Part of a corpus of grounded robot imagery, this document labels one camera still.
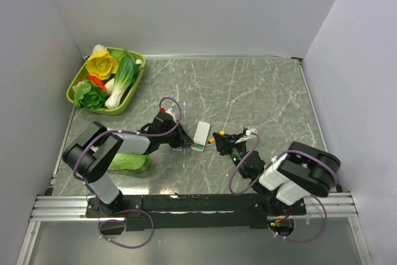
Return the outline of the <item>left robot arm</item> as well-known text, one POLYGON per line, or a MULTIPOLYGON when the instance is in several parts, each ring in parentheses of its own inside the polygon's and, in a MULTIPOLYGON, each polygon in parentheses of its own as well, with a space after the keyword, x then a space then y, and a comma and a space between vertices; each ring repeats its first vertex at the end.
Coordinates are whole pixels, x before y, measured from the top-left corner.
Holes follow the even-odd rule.
POLYGON ((151 123, 134 133, 120 133, 93 122, 64 150, 62 160, 98 198, 100 209, 114 217, 122 211, 123 194, 107 173, 111 162, 119 153, 149 155, 162 144, 173 149, 193 144, 168 112, 158 112, 151 123))

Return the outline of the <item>green battery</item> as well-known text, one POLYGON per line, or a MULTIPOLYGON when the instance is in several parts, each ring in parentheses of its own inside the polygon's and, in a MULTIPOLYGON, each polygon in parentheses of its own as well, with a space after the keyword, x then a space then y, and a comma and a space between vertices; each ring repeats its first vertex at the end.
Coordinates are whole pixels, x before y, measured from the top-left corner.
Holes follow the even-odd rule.
POLYGON ((194 144, 192 145, 192 148, 196 148, 196 149, 198 149, 198 150, 201 150, 201 149, 205 148, 205 146, 204 146, 204 145, 201 145, 201 144, 198 144, 198 143, 194 143, 194 144))

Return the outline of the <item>white remote control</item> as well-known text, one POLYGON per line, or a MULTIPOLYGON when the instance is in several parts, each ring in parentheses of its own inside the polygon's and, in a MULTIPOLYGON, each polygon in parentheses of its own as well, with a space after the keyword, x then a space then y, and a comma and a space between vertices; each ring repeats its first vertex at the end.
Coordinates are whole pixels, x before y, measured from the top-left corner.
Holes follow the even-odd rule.
MULTIPOLYGON (((209 133, 210 133, 210 124, 208 122, 199 121, 197 124, 195 135, 193 137, 193 141, 194 141, 193 144, 198 143, 206 146, 209 133)), ((199 152, 203 152, 205 150, 205 148, 198 150, 196 148, 192 148, 192 146, 191 149, 199 152)))

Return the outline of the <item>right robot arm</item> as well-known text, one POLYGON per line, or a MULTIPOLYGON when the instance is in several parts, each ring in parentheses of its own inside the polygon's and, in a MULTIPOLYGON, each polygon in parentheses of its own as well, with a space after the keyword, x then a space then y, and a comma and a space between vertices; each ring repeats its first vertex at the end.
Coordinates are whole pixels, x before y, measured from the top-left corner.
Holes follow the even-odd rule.
POLYGON ((249 189, 270 196, 272 210, 285 214, 292 205, 308 197, 327 197, 339 184, 341 161, 336 156, 294 141, 287 150, 266 163, 256 150, 260 136, 255 128, 239 134, 215 132, 208 143, 214 143, 221 156, 229 156, 235 165, 228 188, 233 195, 249 189))

